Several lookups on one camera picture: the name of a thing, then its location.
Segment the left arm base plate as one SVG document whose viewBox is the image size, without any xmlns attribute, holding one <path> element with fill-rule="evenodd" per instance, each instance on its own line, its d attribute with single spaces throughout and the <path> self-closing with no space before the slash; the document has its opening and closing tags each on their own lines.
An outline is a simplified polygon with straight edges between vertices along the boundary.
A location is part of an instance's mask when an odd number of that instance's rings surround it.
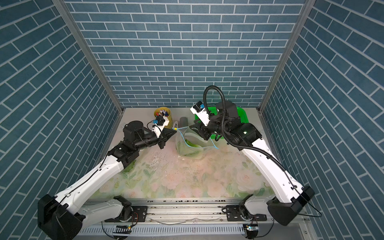
<svg viewBox="0 0 384 240">
<path fill-rule="evenodd" d="M 128 214 L 122 213 L 114 219 L 105 220 L 106 223 L 143 223 L 147 217 L 147 206 L 132 206 Z"/>
</svg>

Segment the clear zipper bag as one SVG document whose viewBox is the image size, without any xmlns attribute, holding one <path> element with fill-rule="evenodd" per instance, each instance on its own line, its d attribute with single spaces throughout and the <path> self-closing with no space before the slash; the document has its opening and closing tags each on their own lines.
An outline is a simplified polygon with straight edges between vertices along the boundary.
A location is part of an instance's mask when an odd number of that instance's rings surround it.
<svg viewBox="0 0 384 240">
<path fill-rule="evenodd" d="M 219 149 L 211 139 L 204 140 L 189 127 L 179 128 L 177 132 L 176 150 L 182 157 L 200 160 L 208 152 Z"/>
<path fill-rule="evenodd" d="M 123 164 L 124 169 L 121 172 L 128 173 L 135 167 L 136 162 L 137 162 L 136 160 L 131 162 L 122 161 L 121 163 Z"/>
</svg>

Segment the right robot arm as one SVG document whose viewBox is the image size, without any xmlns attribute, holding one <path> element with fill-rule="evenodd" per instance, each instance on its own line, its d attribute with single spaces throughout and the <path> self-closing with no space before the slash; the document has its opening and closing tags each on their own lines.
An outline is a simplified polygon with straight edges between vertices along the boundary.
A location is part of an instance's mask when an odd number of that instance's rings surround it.
<svg viewBox="0 0 384 240">
<path fill-rule="evenodd" d="M 213 134 L 222 136 L 256 165 L 275 193 L 275 197 L 267 201 L 270 215 L 287 226 L 310 202 L 315 191 L 289 174 L 253 124 L 242 123 L 234 103 L 220 102 L 216 109 L 217 114 L 211 116 L 201 101 L 194 104 L 190 110 L 198 119 L 190 128 L 204 140 L 209 140 Z"/>
</svg>

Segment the chinese cabbage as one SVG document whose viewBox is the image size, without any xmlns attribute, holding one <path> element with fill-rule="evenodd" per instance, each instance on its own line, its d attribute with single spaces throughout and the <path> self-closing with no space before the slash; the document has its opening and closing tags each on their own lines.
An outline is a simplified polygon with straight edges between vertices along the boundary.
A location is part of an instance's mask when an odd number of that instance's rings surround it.
<svg viewBox="0 0 384 240">
<path fill-rule="evenodd" d="M 176 144 L 176 150 L 179 155 L 190 158 L 200 157 L 204 150 L 200 145 L 193 144 L 189 140 L 181 140 Z"/>
</svg>

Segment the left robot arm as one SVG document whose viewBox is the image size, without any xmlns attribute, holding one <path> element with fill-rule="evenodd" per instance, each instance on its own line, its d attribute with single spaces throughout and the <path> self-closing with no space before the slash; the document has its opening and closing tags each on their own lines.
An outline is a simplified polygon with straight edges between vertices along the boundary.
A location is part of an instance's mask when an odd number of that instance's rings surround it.
<svg viewBox="0 0 384 240">
<path fill-rule="evenodd" d="M 105 220 L 136 222 L 132 204 L 122 196 L 83 208 L 84 203 L 107 181 L 123 171 L 139 157 L 141 149 L 159 146 L 177 133 L 167 129 L 168 121 L 156 121 L 152 129 L 141 121 L 124 126 L 124 139 L 113 147 L 92 170 L 65 190 L 38 201 L 38 227 L 52 240 L 72 240 L 82 229 Z"/>
</svg>

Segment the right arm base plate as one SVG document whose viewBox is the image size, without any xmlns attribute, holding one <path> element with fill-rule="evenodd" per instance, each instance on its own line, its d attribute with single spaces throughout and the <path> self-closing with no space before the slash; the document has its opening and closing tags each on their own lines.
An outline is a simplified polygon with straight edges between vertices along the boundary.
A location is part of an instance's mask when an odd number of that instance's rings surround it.
<svg viewBox="0 0 384 240">
<path fill-rule="evenodd" d="M 267 216 L 263 214 L 252 215 L 245 207 L 239 205 L 227 205 L 223 207 L 222 213 L 227 217 L 228 222 L 239 222 L 239 221 L 267 221 Z"/>
</svg>

